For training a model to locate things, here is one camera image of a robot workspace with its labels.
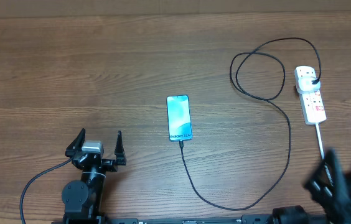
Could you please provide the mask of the blue Samsung Galaxy smartphone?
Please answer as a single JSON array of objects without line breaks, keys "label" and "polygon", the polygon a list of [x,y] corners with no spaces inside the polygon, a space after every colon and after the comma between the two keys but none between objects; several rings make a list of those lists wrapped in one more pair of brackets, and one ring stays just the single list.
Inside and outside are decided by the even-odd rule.
[{"label": "blue Samsung Galaxy smartphone", "polygon": [[170,141],[188,141],[193,137],[190,118],[189,97],[187,95],[168,96],[167,120]]}]

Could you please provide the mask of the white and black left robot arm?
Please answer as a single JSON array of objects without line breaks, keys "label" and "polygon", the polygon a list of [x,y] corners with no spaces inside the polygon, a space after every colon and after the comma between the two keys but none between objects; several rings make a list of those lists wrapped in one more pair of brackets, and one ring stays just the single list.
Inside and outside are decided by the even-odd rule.
[{"label": "white and black left robot arm", "polygon": [[116,172],[119,166],[126,165],[122,132],[118,131],[114,155],[115,159],[103,158],[104,147],[101,141],[87,141],[83,128],[65,150],[68,159],[35,175],[22,190],[19,213],[21,223],[26,224],[24,216],[24,197],[30,185],[39,177],[69,163],[82,174],[79,180],[70,181],[62,190],[65,206],[62,223],[109,223],[108,217],[100,212],[106,173]]}]

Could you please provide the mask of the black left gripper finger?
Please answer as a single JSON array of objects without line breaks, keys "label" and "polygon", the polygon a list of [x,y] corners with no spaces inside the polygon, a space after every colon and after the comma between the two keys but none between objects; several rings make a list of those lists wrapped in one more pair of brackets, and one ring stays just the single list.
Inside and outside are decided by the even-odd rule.
[{"label": "black left gripper finger", "polygon": [[126,165],[126,155],[123,147],[123,138],[122,132],[118,131],[118,137],[116,140],[115,147],[115,156],[116,156],[116,165],[117,166],[125,166]]},{"label": "black left gripper finger", "polygon": [[65,150],[65,156],[73,157],[78,151],[82,150],[82,146],[85,142],[86,130],[82,128],[78,136],[70,143]]}]

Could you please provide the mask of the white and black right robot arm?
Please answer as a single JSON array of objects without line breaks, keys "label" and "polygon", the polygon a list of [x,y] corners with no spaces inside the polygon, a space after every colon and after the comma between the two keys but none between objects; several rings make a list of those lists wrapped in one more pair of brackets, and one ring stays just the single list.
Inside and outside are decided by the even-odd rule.
[{"label": "white and black right robot arm", "polygon": [[303,187],[324,215],[310,215],[301,206],[273,209],[267,223],[351,223],[351,171],[344,172],[333,149],[329,149]]}]

